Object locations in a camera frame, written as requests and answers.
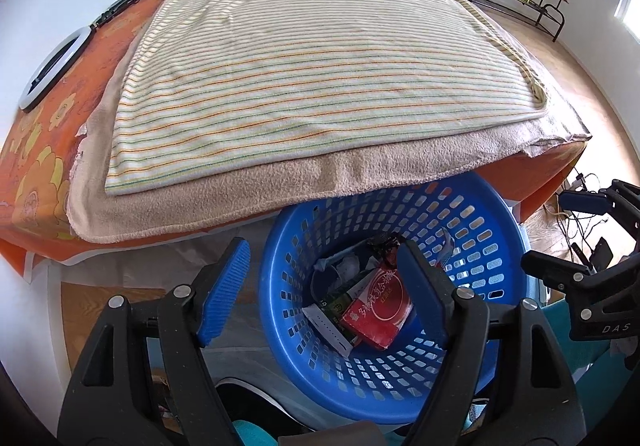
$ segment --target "striped blanket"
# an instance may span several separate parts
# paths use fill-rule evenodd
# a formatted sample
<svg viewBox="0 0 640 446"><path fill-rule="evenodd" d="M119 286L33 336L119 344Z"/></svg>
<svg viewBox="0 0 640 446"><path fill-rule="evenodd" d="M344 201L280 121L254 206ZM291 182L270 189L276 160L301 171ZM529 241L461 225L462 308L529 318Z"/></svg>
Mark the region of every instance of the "striped blanket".
<svg viewBox="0 0 640 446"><path fill-rule="evenodd" d="M472 132L546 97L465 0L165 0L124 78L105 190Z"/></svg>

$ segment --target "window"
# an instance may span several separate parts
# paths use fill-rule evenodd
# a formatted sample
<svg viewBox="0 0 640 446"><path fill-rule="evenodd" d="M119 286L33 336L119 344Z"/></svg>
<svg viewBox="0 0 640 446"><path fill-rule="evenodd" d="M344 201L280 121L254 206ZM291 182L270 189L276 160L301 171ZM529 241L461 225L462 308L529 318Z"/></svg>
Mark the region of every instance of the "window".
<svg viewBox="0 0 640 446"><path fill-rule="evenodd" d="M616 17L640 41L640 0L620 0Z"/></svg>

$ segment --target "bolt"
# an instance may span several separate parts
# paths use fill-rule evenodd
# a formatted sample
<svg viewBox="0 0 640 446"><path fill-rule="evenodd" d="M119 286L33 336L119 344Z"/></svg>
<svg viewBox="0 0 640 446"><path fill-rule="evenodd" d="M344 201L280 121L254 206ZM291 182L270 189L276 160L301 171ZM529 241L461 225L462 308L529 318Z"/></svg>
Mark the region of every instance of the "bolt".
<svg viewBox="0 0 640 446"><path fill-rule="evenodd" d="M463 300L471 300L476 293L473 292L473 289L469 289L468 287L459 287L456 289L456 294L459 298Z"/></svg>
<svg viewBox="0 0 640 446"><path fill-rule="evenodd" d="M535 311L538 308L537 302L531 298L524 298L522 306L528 311Z"/></svg>
<svg viewBox="0 0 640 446"><path fill-rule="evenodd" d="M191 287L188 285L179 285L174 289L174 296L176 298L187 298L191 294Z"/></svg>
<svg viewBox="0 0 640 446"><path fill-rule="evenodd" d="M118 307L122 307L123 303L124 303L124 298L118 294L116 296L113 296L109 300L109 307L111 307L112 309L117 309Z"/></svg>

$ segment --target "blue laundry basket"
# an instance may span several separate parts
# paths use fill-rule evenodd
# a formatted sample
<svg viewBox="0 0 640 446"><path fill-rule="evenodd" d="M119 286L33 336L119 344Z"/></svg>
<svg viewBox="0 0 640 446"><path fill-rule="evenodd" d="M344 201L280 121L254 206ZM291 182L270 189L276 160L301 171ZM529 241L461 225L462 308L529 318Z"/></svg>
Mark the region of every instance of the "blue laundry basket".
<svg viewBox="0 0 640 446"><path fill-rule="evenodd" d="M312 303L310 273L318 258L396 231L418 242L434 264L443 227L456 244L446 271L457 286L500 303L534 296L534 283L520 269L525 246L516 222L474 172L306 202L280 213L264 249L260 317L278 363L304 394L353 420L404 424L418 417L444 351L430 340L430 328L422 328L415 311L387 350L360 344L345 360L316 335L302 308ZM493 377L496 359L497 344L489 342L478 389Z"/></svg>

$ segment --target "orange tablecloth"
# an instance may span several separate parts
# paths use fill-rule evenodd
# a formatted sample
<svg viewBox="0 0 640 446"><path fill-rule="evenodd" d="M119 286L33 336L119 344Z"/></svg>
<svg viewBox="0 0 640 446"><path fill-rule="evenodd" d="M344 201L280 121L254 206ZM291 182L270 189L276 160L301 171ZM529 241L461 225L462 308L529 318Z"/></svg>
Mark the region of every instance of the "orange tablecloth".
<svg viewBox="0 0 640 446"><path fill-rule="evenodd" d="M140 0L98 29L40 105L28 114L17 113L0 155L0 252L19 274L28 271L34 256L65 262L87 251L133 248L184 236L91 244L71 235L65 214L78 134L116 65L161 1ZM572 142L535 159L512 155L478 172L504 198L520 201L518 218L524 221L558 188L585 145Z"/></svg>

